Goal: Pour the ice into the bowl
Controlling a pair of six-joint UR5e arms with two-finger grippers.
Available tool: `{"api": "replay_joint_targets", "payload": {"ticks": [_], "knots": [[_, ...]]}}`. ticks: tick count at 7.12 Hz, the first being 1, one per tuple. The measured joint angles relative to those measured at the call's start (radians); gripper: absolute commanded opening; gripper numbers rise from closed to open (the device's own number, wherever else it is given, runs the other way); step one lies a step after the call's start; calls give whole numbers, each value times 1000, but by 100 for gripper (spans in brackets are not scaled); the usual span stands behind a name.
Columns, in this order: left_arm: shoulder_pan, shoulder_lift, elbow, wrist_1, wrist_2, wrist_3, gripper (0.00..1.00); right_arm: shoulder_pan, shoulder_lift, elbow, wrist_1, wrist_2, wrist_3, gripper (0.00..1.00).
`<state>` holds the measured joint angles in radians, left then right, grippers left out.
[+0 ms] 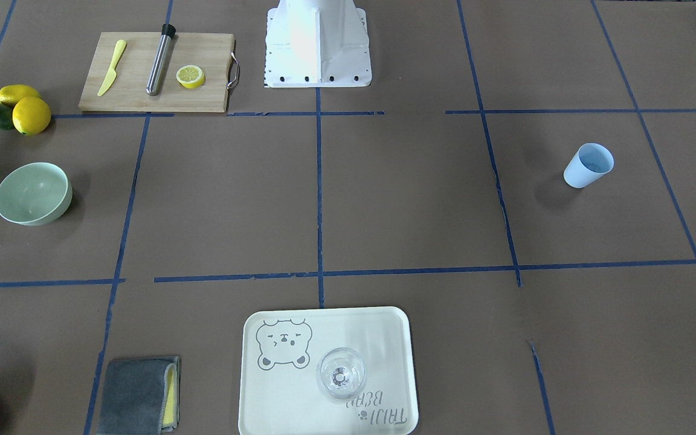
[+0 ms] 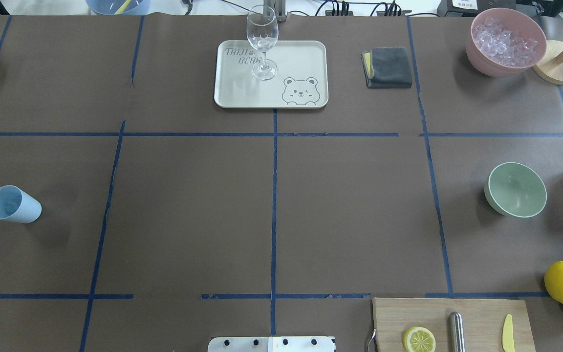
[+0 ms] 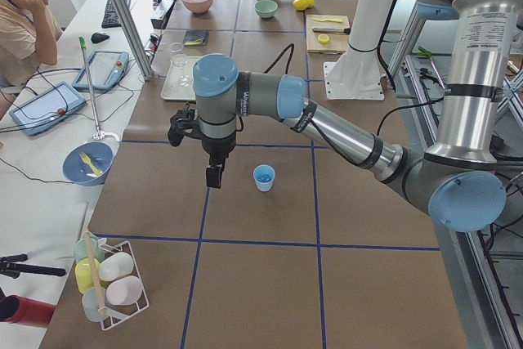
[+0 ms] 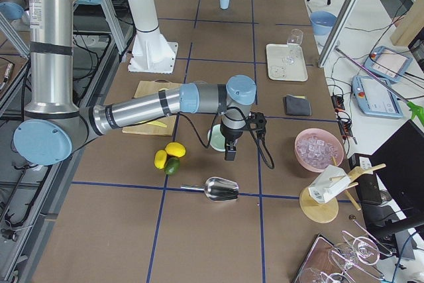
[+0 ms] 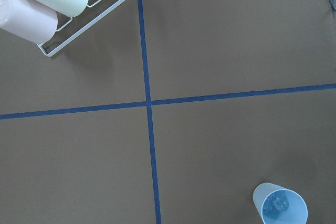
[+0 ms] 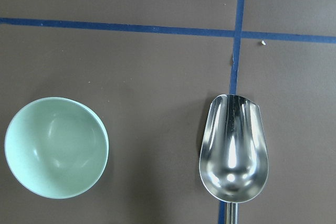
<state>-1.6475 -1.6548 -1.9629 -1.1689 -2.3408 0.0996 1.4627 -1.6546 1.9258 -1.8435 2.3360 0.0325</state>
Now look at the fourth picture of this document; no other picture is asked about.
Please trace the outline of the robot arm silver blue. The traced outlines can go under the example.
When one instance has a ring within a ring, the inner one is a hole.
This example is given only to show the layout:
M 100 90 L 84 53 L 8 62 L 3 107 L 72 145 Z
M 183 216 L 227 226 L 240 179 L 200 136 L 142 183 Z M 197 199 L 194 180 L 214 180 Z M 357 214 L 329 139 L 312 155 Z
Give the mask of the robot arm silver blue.
M 233 76 L 225 84 L 183 84 L 175 89 L 111 105 L 79 108 L 72 100 L 74 3 L 77 0 L 29 0 L 32 98 L 14 132 L 18 153 L 29 162 L 61 162 L 88 142 L 113 129 L 138 125 L 177 113 L 220 115 L 227 148 L 248 125 L 256 84 Z

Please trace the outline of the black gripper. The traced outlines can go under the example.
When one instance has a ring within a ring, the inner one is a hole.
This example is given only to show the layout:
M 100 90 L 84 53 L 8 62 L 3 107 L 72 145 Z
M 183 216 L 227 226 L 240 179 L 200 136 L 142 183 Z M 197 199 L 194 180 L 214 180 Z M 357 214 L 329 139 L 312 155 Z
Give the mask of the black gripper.
M 225 138 L 225 160 L 234 161 L 236 156 L 236 144 L 242 136 L 245 126 L 240 128 L 230 128 L 224 123 L 220 124 L 220 132 Z

